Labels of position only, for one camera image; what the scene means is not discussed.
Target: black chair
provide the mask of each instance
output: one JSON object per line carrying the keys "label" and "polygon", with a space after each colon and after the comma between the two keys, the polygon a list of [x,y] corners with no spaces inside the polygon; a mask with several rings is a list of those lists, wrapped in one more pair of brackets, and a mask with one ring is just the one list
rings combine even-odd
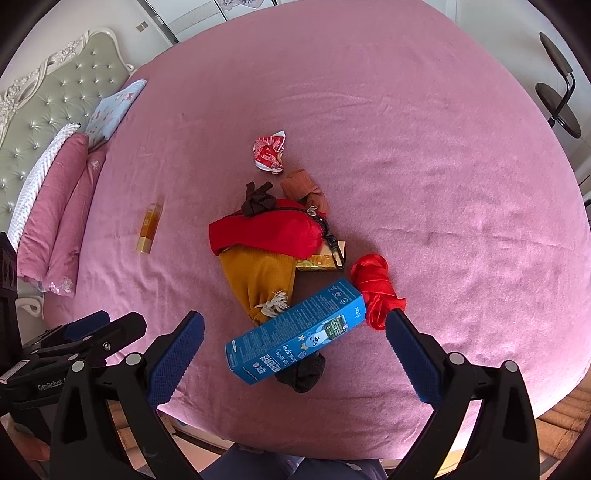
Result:
{"label": "black chair", "polygon": [[554,124],[558,122],[570,135],[580,138],[581,127],[573,111],[567,105],[576,85],[573,69],[556,45],[542,32],[540,32],[540,40],[550,60],[552,60],[552,63],[566,82],[566,93],[563,97],[550,85],[546,85],[545,83],[537,83],[535,85],[536,93],[550,112],[551,116],[548,118],[548,123],[551,127],[554,127]]}

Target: red fabric bundle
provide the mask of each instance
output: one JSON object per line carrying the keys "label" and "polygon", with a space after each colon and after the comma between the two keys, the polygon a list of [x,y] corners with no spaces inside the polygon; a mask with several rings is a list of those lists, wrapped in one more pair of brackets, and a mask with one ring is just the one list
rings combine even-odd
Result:
{"label": "red fabric bundle", "polygon": [[367,307],[365,321],[375,330],[386,328],[386,315],[391,310],[406,308],[406,299],[396,296],[388,278],[388,262],[381,255],[362,256],[351,267],[351,283],[363,294]]}
{"label": "red fabric bundle", "polygon": [[320,248],[322,234],[322,227],[304,206],[293,200],[277,200],[273,209],[255,216],[238,211],[213,222],[209,245],[216,255],[234,245],[245,245],[304,260]]}

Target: pink pillow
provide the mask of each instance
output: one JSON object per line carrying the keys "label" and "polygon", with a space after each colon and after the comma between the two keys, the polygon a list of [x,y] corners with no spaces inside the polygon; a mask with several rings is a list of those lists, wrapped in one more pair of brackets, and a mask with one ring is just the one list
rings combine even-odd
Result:
{"label": "pink pillow", "polygon": [[105,163],[105,152],[97,151],[88,155],[86,169],[72,193],[72,197],[61,217],[56,244],[53,247],[43,289],[64,297],[73,297],[78,281],[80,247],[84,238],[86,220],[90,211],[96,182]]}
{"label": "pink pillow", "polygon": [[35,199],[17,252],[17,275],[37,285],[45,277],[61,216],[86,166],[88,135],[75,133],[61,146]]}

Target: tufted headboard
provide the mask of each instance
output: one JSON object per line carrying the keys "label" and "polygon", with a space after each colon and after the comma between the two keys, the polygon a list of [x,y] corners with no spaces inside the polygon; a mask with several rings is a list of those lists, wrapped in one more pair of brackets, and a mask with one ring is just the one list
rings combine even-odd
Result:
{"label": "tufted headboard", "polygon": [[22,184],[55,134],[84,131],[100,100],[133,71],[108,28],[88,31],[16,80],[0,96],[0,231],[8,230]]}

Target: zipper pull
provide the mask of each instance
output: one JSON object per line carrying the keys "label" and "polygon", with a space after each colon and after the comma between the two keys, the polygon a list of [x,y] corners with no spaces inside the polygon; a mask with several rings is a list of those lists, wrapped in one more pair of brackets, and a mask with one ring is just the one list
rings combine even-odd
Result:
{"label": "zipper pull", "polygon": [[334,235],[326,235],[324,239],[329,244],[330,253],[332,253],[336,269],[343,270],[345,268],[345,259],[343,258],[343,252],[340,251],[339,241]]}

